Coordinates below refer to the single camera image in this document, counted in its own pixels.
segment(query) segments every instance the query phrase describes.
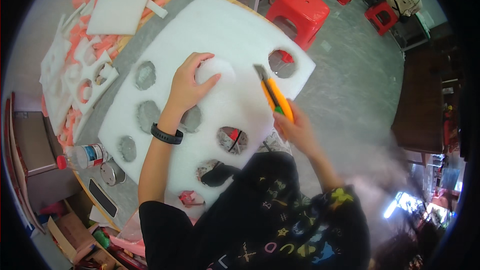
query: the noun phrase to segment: wooden cabinet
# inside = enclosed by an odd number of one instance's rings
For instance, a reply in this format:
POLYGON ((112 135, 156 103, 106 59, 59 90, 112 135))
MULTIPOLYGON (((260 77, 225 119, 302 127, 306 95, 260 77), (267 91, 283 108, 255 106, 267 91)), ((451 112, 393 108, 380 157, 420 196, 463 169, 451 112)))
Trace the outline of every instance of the wooden cabinet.
POLYGON ((443 151, 441 73, 450 72, 448 56, 429 45, 406 53, 402 91, 392 131, 400 147, 419 153, 443 151))

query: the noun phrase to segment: plastic water bottle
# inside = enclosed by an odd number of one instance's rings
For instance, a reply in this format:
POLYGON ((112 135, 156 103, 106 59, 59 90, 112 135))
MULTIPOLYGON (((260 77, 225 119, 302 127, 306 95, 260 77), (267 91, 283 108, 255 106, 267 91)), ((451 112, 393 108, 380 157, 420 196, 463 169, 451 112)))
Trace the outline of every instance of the plastic water bottle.
POLYGON ((90 144, 70 148, 65 155, 57 156, 57 164, 59 169, 67 166, 74 170, 87 169, 101 165, 110 158, 102 144, 90 144))

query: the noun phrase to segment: bottle label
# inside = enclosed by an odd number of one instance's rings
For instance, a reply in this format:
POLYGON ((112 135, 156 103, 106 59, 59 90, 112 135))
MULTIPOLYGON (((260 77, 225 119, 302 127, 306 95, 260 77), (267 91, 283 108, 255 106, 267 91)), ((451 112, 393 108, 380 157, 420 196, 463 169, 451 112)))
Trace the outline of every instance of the bottle label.
POLYGON ((87 168, 100 165, 104 162, 102 148, 98 144, 82 145, 85 153, 87 153, 87 168))

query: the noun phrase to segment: metal can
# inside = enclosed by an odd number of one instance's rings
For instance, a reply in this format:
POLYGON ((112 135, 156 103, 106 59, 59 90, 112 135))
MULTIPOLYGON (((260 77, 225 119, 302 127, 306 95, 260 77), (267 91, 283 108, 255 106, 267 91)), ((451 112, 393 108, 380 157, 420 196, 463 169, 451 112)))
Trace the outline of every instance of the metal can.
POLYGON ((109 186, 123 184, 127 180, 125 172, 113 160, 109 160, 100 166, 100 174, 103 181, 109 186))

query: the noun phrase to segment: red bottle cap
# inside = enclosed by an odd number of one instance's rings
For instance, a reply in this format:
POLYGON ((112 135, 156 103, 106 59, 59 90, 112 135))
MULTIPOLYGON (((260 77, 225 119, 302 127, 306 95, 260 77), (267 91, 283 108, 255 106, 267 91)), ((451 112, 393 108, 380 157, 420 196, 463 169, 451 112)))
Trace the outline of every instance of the red bottle cap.
POLYGON ((67 168, 67 159, 65 159, 65 156, 63 155, 57 156, 57 165, 58 165, 58 168, 61 170, 67 168))

